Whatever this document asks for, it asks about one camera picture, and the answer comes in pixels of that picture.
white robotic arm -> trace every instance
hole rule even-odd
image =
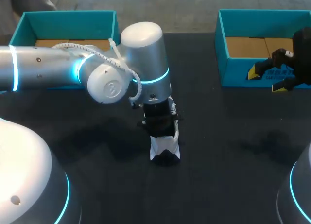
[[[64,43],[54,48],[0,47],[0,90],[80,85],[99,103],[114,103],[138,85],[130,97],[132,107],[142,107],[141,126],[151,137],[151,155],[168,150],[180,158],[178,115],[171,98],[169,68],[161,28],[151,22],[127,27],[121,44],[103,52],[92,45]]]
[[[150,159],[164,151],[180,158],[161,28],[134,24],[123,31],[120,45],[111,45],[108,52],[75,44],[0,47],[0,90],[80,85],[94,100],[109,104],[121,99],[133,81],[138,92],[130,101],[144,110],[141,126],[151,138]],[[0,181],[1,224],[80,224],[78,195],[45,141],[1,118]]]

black tabletop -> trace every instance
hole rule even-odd
[[[311,140],[311,92],[223,88],[214,34],[165,34],[181,162],[149,161],[141,110],[84,90],[0,95],[0,116],[36,131],[80,193],[83,223],[277,224],[276,194]]]

blue led ring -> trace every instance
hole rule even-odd
[[[293,187],[292,187],[292,173],[293,173],[293,170],[294,170],[294,166],[291,170],[291,174],[290,174],[290,189],[291,189],[291,193],[292,193],[292,197],[293,197],[293,200],[297,206],[297,208],[299,209],[299,211],[302,213],[302,215],[309,221],[309,223],[311,223],[311,219],[306,215],[306,213],[302,210],[302,208],[300,207],[300,205],[298,204],[298,201],[296,200],[295,198],[295,195],[294,195],[294,191],[293,191]]]
[[[69,201],[69,195],[70,195],[70,186],[69,186],[69,180],[68,180],[68,177],[65,173],[65,176],[66,176],[66,179],[67,179],[67,187],[68,187],[68,192],[67,192],[67,199],[66,199],[66,202],[65,202],[65,205],[64,205],[64,208],[62,210],[62,212],[60,213],[58,219],[56,220],[56,222],[54,222],[54,224],[58,224],[60,222],[60,220],[62,219],[65,211],[66,211],[66,208],[67,208],[67,205],[68,205],[68,201]]]
[[[79,63],[78,67],[76,68],[76,76],[77,76],[78,81],[80,82],[80,84],[81,84],[81,81],[80,81],[80,70],[81,70],[81,67],[85,63],[85,61],[87,59],[91,58],[92,56],[94,56],[94,54],[90,54],[87,57],[84,57],[83,60]]]
[[[165,78],[165,77],[167,76],[167,74],[169,74],[169,70],[170,70],[170,69],[167,68],[166,73],[163,74],[162,76],[160,76],[160,77],[157,78],[157,79],[154,79],[154,80],[151,80],[151,81],[141,81],[141,83],[142,83],[142,84],[151,84],[151,83],[158,82],[158,81],[162,80],[163,78]]]
[[[12,55],[12,60],[13,60],[13,89],[12,91],[17,91],[18,87],[18,66],[17,66],[17,54],[16,54],[16,49],[14,46],[9,45],[10,52]]]

cable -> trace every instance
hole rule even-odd
[[[60,43],[60,44],[57,44],[57,45],[53,46],[53,48],[58,48],[58,49],[61,49],[61,48],[80,48],[80,49],[82,49],[84,51],[87,51],[87,52],[90,52],[92,54],[95,54],[96,56],[98,56],[99,58],[102,58],[107,63],[111,64],[112,66],[114,66],[114,67],[116,67],[118,69],[121,69],[124,72],[127,72],[127,71],[130,72],[132,74],[132,76],[137,80],[138,90],[137,90],[137,93],[136,93],[136,95],[134,97],[129,97],[129,100],[133,104],[133,102],[136,101],[140,97],[141,91],[142,91],[142,85],[141,85],[140,77],[137,75],[137,73],[135,73],[133,70],[129,69],[128,67],[124,68],[123,66],[121,66],[118,63],[114,62],[113,60],[111,60],[107,56],[99,53],[98,51],[96,51],[96,50],[94,50],[92,48],[84,46],[84,45],[80,45],[80,44],[76,44],[76,43]]]

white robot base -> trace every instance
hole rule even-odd
[[[0,119],[0,223],[79,224],[81,206],[46,142]]]
[[[311,223],[311,144],[293,165],[278,191],[276,209],[281,224]]]

